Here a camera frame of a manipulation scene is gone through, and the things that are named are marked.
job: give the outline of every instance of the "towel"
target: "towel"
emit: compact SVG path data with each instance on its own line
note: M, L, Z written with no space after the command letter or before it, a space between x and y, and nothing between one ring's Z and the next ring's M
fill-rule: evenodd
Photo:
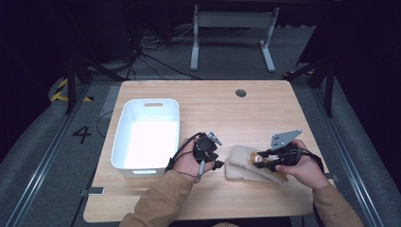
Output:
M251 163L251 154L259 151L255 148L235 145L230 157L226 160L226 178L256 182L287 182L286 174L271 172L268 168L257 168Z

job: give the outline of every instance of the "table surface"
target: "table surface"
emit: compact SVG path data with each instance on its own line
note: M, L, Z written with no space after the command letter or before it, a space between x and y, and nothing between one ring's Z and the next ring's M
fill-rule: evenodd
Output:
M247 95L239 97L237 89ZM180 144L197 132L213 131L225 161L234 145L260 150L275 133L302 130L297 137L321 156L291 85L284 80L154 80L123 82L100 155L92 187L102 196L88 198L88 222L120 221L133 212L140 196L159 178L124 178L112 166L113 140L124 104L135 98L173 98L180 105ZM206 173L177 219L257 218L312 215L311 189L288 176L287 183L229 181L225 168Z

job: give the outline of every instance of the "number 4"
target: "number 4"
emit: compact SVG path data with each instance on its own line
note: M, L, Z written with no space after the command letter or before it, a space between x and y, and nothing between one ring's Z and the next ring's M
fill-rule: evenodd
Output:
M83 144L83 142L85 141L85 137L92 135L91 133L88 133L89 127L84 126L82 127L82 129L74 132L73 136L82 136L82 138L80 139L80 143Z

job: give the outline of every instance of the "tan sleeve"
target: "tan sleeve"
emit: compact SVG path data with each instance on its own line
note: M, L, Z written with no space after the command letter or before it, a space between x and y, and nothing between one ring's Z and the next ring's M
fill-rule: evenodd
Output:
M135 213L127 214L120 226L167 226L180 213L192 187L193 184L180 173L169 170L141 196Z
M334 185L312 191L319 217L325 227L363 226L359 216Z

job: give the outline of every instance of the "white storage container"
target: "white storage container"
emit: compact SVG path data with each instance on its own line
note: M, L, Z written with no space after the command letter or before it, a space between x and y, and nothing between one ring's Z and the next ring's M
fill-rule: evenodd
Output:
M161 177L177 152L180 111L176 100L133 99L124 105L112 164L127 178Z

